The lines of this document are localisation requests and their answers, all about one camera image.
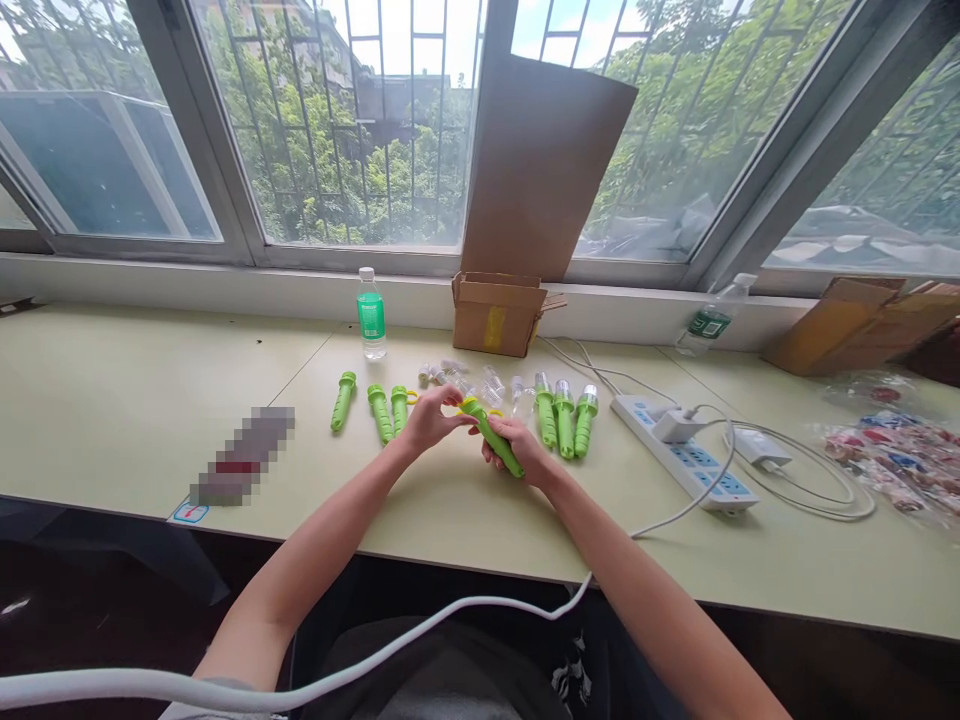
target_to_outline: green plastic toy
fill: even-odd
[[[577,457],[586,457],[590,449],[590,426],[598,408],[597,386],[587,385],[577,403],[577,434],[573,441],[573,451]]]
[[[560,457],[564,460],[573,460],[573,396],[570,394],[570,383],[566,380],[557,380],[553,407],[557,410]]]
[[[480,406],[480,402],[473,397],[464,398],[464,401],[460,403],[460,409],[467,415],[473,415],[478,420],[477,427],[480,428],[480,434],[483,435],[484,440],[493,448],[499,458],[503,460],[503,464],[510,471],[510,474],[517,478],[523,477],[523,468],[520,466],[517,456],[513,454],[510,443],[497,435],[490,427],[487,413]]]
[[[370,402],[373,417],[377,421],[380,440],[386,445],[393,440],[393,424],[390,422],[390,413],[387,411],[387,394],[382,386],[371,385],[367,388],[367,400]]]
[[[553,393],[545,372],[537,373],[537,412],[540,415],[540,439],[547,447],[556,447],[557,421],[553,416]]]
[[[393,436],[397,437],[407,424],[407,405],[415,405],[418,397],[414,390],[407,390],[403,385],[394,385],[390,391],[390,404],[393,406]]]
[[[353,389],[357,386],[357,376],[347,371],[340,377],[340,394],[337,403],[333,406],[333,419],[330,429],[340,432],[347,422],[347,413],[350,412],[350,400],[353,398]]]

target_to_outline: plastic bag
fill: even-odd
[[[916,415],[881,410],[822,428],[827,457],[899,511],[960,531],[960,436]]]
[[[821,391],[835,405],[857,412],[873,409],[925,413],[917,386],[903,375],[884,370],[843,373],[831,378]]]

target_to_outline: electrical outlet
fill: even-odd
[[[613,399],[612,407],[690,497],[699,497],[716,479],[720,463],[695,440],[665,443],[653,436],[651,428],[656,423],[650,417],[650,410],[655,406],[649,399],[642,395],[618,395]],[[700,502],[700,507],[704,510],[737,512],[758,502],[760,498],[736,476],[726,472],[710,494]]]

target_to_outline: wall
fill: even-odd
[[[435,278],[378,279],[393,325],[450,329],[450,282]],[[547,313],[540,333],[583,340],[669,345],[704,302],[699,293],[548,284],[568,307]],[[0,253],[0,296],[43,302],[94,302],[251,315],[355,320],[353,275],[82,260]],[[813,300],[750,298],[718,341],[756,351],[783,333]]]

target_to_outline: desk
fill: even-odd
[[[853,415],[816,386],[737,353],[686,360],[651,347],[588,343],[601,366],[629,372],[685,405],[799,438],[811,421]],[[354,324],[57,306],[0,321],[0,495],[168,517],[250,407],[296,408],[295,436],[243,507],[211,508],[197,525],[282,540],[380,449],[365,389],[415,385],[427,360],[453,356],[504,379],[546,370],[579,394],[588,371],[544,343],[515,360],[453,350],[450,333],[389,328],[386,362],[368,364]],[[358,375],[345,430],[330,433],[337,380]],[[632,383],[618,380],[627,392]],[[921,382],[956,413],[960,393]],[[686,493],[609,409],[590,454],[567,467],[614,519],[635,529],[686,504]],[[724,453],[722,428],[704,446]],[[533,490],[485,465],[480,441],[458,432],[404,475],[364,539],[370,554],[487,572],[579,582],[586,568]],[[821,471],[798,460],[812,484]],[[883,502],[862,523],[814,517],[754,487],[762,502],[737,519],[694,511],[643,541],[699,600],[960,639],[960,563],[944,538]]]
[[[0,320],[0,495],[166,518],[336,326],[81,305]]]
[[[588,343],[597,365],[619,369],[673,395],[683,404],[708,402],[732,417],[769,424],[806,437],[804,418],[831,415],[808,381],[785,375],[751,356],[724,353],[718,377],[704,380],[670,351]],[[537,370],[552,381],[566,377],[579,393],[588,371],[567,364],[543,343],[525,360],[452,350],[442,331],[391,328],[387,362],[366,364],[355,328],[342,326],[277,399],[297,409],[297,438],[271,469],[247,507],[211,508],[202,526],[223,532],[286,538],[380,448],[365,389],[412,385],[425,360],[453,356],[475,373],[492,362],[504,378]],[[711,359],[697,365],[712,367]],[[722,368],[739,369],[723,382]],[[340,436],[329,430],[336,380],[357,373],[358,396]],[[632,383],[618,384],[627,392]],[[601,413],[590,454],[566,467],[624,528],[636,529],[674,513],[686,493],[609,410],[612,394],[601,388]],[[636,392],[646,394],[638,388]],[[722,427],[702,433],[703,445],[723,457]],[[364,539],[361,550],[439,565],[545,580],[579,582],[583,564],[563,527],[539,495],[479,458],[479,440],[457,433],[408,471]],[[798,472],[836,492],[812,462]],[[960,638],[957,556],[936,533],[919,530],[880,503],[865,522],[845,524],[788,507],[762,488],[763,501],[731,519],[693,512],[656,531],[644,548],[698,600]]]

